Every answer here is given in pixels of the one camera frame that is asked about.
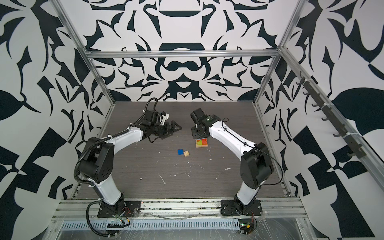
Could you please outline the red arch wood block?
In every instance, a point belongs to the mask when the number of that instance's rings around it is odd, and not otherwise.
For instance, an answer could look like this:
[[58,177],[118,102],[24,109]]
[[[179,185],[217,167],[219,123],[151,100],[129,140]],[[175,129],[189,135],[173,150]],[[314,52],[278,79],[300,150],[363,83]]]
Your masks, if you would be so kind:
[[201,144],[200,144],[200,145],[204,145],[204,140],[205,140],[205,139],[200,139],[200,140],[197,140],[197,141],[201,141]]

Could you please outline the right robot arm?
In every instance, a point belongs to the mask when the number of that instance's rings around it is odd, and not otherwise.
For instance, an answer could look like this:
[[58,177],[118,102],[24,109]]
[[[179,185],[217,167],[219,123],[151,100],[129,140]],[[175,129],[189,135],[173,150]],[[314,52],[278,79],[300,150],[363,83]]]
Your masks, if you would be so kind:
[[229,150],[241,162],[242,185],[232,204],[224,204],[223,216],[249,215],[255,213],[256,195],[261,186],[274,172],[273,158],[264,143],[256,144],[242,137],[226,125],[226,121],[215,115],[207,115],[202,109],[190,113],[195,125],[191,128],[193,139],[212,137]]

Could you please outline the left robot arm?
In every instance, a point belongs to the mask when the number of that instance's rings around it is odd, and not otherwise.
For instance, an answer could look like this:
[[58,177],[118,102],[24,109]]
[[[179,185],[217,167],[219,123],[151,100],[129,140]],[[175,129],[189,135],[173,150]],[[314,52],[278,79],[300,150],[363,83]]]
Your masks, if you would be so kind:
[[74,179],[94,188],[101,203],[118,212],[124,207],[124,195],[118,190],[112,171],[114,156],[120,150],[156,136],[165,139],[182,127],[175,121],[151,123],[144,121],[130,125],[126,130],[105,138],[90,138],[74,168]]

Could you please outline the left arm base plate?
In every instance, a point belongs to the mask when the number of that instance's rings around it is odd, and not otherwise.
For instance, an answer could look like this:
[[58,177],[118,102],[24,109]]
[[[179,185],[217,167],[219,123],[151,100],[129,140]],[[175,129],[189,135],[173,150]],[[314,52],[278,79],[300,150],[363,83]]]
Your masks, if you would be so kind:
[[130,218],[140,213],[141,204],[141,201],[119,201],[115,205],[102,202],[97,217],[112,218],[115,215],[120,215],[121,217]]

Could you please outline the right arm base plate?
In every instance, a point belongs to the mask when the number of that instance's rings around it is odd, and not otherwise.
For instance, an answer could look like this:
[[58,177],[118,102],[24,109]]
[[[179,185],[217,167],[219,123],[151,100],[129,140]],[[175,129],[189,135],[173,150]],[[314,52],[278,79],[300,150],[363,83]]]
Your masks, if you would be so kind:
[[243,205],[239,200],[221,200],[221,215],[230,216],[261,216],[263,209],[260,200],[253,199],[248,205]]

